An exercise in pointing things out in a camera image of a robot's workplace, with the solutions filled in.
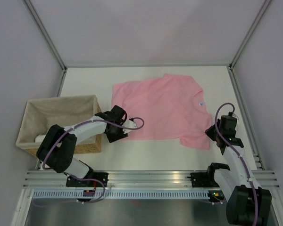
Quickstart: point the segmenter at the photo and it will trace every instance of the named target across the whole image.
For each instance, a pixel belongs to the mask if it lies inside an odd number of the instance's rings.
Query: gray wall
[[[64,63],[229,64],[264,0],[32,0]]]
[[[0,226],[11,223],[35,158],[15,142],[28,99],[51,97],[60,68],[21,0],[0,1]]]
[[[235,71],[262,157],[283,190],[283,0],[274,0]]]

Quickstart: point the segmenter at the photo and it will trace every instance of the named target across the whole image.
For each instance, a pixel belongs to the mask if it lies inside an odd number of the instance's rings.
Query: metal frame
[[[247,31],[241,45],[239,46],[232,62],[230,63],[230,68],[235,67],[236,63],[238,62],[245,46],[247,45],[247,43],[250,41],[254,31],[256,30],[258,24],[260,23],[261,19],[263,18],[264,14],[266,13],[268,7],[270,6],[271,2],[273,0],[265,0],[261,6],[261,8],[259,9],[259,12],[256,15],[256,18],[254,19],[253,23],[251,24],[249,30]]]
[[[98,198],[103,189],[97,189],[93,198]],[[84,194],[84,189],[35,189],[34,199],[86,199],[90,197]],[[106,190],[105,199],[209,199],[208,190]]]
[[[33,21],[37,25],[41,35],[43,36],[44,40],[46,41],[46,44],[48,45],[50,51],[54,55],[56,61],[58,62],[58,64],[62,68],[62,70],[65,71],[67,68],[66,68],[65,64],[63,63],[63,60],[62,60],[60,54],[58,53],[55,45],[53,44],[48,32],[46,31],[46,29],[45,29],[45,27],[42,23],[42,20],[40,19],[40,17],[38,15],[36,9],[34,8],[32,2],[30,0],[22,0],[22,1],[25,4],[28,12],[32,16]]]
[[[264,164],[261,162],[260,158],[260,146],[258,144],[258,139],[254,134],[253,126],[251,124],[249,114],[245,102],[243,101],[241,95],[241,89],[239,87],[236,75],[234,73],[234,67],[238,62],[241,54],[243,53],[246,45],[251,39],[254,31],[256,30],[259,22],[261,21],[263,15],[266,13],[268,7],[270,6],[272,0],[265,0],[262,4],[259,12],[256,15],[251,27],[249,28],[246,36],[244,37],[241,45],[239,46],[233,60],[227,66],[229,76],[233,85],[233,89],[238,101],[238,105],[242,114],[244,125],[248,134],[251,148],[254,153],[254,158],[258,170],[253,171],[255,178],[259,183],[266,189],[269,189],[273,196],[273,210],[272,213],[276,215],[278,223],[283,226],[283,198],[280,193],[280,187],[276,180],[275,174],[272,171],[265,170]],[[38,13],[36,12],[33,4],[30,0],[23,0],[23,3],[27,7],[29,13],[31,14],[33,20],[35,21],[38,29],[40,30],[43,38],[45,39],[49,49],[53,53],[58,64],[62,68],[62,75],[59,79],[59,87],[56,92],[56,96],[59,97],[64,79],[67,72],[67,66],[61,59],[55,45],[53,44],[48,32],[46,31]],[[196,66],[196,65],[97,65],[95,67],[134,67],[134,66]],[[38,169],[40,162],[36,164],[36,169]],[[190,171],[111,171],[109,173],[108,189],[109,191],[123,191],[124,193],[134,193],[137,191],[154,191],[160,192],[164,191],[167,193],[175,194],[182,192],[197,192],[199,188],[194,189],[191,186],[190,180],[187,178]],[[56,174],[54,171],[29,171],[25,177],[24,187],[19,199],[19,203],[14,215],[12,225],[24,225],[26,216],[29,210],[31,199],[33,196],[44,197],[48,196],[48,193],[36,193],[40,191],[71,191],[71,188],[66,187],[66,176]]]
[[[189,66],[228,66],[229,64],[134,64],[134,65],[79,65],[68,68],[107,68],[107,67],[189,67]]]

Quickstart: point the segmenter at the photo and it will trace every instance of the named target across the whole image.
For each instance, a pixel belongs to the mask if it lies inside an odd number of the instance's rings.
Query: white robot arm
[[[214,180],[217,184],[220,185],[220,188],[226,198],[229,200],[235,187],[244,185],[246,188],[251,188],[250,182],[245,171],[245,168],[239,158],[243,158],[248,171],[250,172],[251,180],[254,184],[254,187],[258,189],[260,184],[254,178],[251,169],[245,160],[245,150],[240,146],[234,146],[234,148],[240,153],[240,157],[234,152],[231,147],[226,147],[223,153],[224,158],[226,159],[230,170],[227,169],[217,169],[215,170]]]
[[[105,133],[110,143],[128,136],[137,128],[135,118],[127,120],[126,112],[119,106],[114,106],[110,112],[98,113],[92,118],[76,125],[60,127],[53,125],[41,143],[37,157],[57,173],[65,173],[75,178],[90,178],[93,169],[73,158],[75,146],[82,141]]]

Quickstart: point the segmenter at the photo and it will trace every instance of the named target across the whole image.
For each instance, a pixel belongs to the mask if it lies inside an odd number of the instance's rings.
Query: wicker basket
[[[101,112],[101,109],[95,95],[29,100],[16,146],[36,156],[41,144],[34,142],[37,135],[45,134],[54,124],[74,125],[91,118],[98,112]],[[101,134],[75,147],[75,154],[99,152],[101,152]]]

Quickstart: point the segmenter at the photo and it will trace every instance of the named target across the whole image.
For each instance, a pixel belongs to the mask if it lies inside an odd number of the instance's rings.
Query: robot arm
[[[217,183],[225,195],[226,217],[230,224],[249,226],[256,221],[257,226],[266,226],[272,196],[268,190],[261,188],[251,172],[245,158],[243,143],[235,137],[237,119],[232,114],[221,116],[216,125],[206,130],[206,134],[216,141],[228,164],[212,163],[208,167],[206,176],[211,184]],[[251,183],[256,191],[257,216],[255,216],[256,201]]]
[[[76,125],[67,127],[53,125],[41,143],[37,151],[37,157],[41,161],[45,161],[57,173],[70,174],[80,179],[92,178],[93,169],[73,158],[75,146],[92,136],[102,133],[105,133],[109,142],[112,143],[127,137],[128,132],[133,129],[137,129],[136,123],[133,119],[127,120],[126,112],[116,105],[110,112],[98,113],[89,120]],[[60,146],[53,147],[59,139],[61,139],[58,142]]]
[[[241,158],[244,158],[245,150],[240,146],[234,146],[234,147],[240,153]],[[228,162],[228,166],[230,170],[228,169],[215,170],[214,180],[216,181],[217,184],[220,185],[220,188],[222,189],[222,192],[226,200],[229,200],[236,186],[244,185],[246,188],[251,188],[251,186],[245,168],[241,160],[237,156],[237,154],[234,152],[234,150],[231,147],[226,147],[223,156]],[[252,182],[255,188],[258,189],[260,187],[260,184],[254,178],[254,175],[251,172],[251,169],[246,160],[245,163],[248,168],[248,171],[250,172]]]

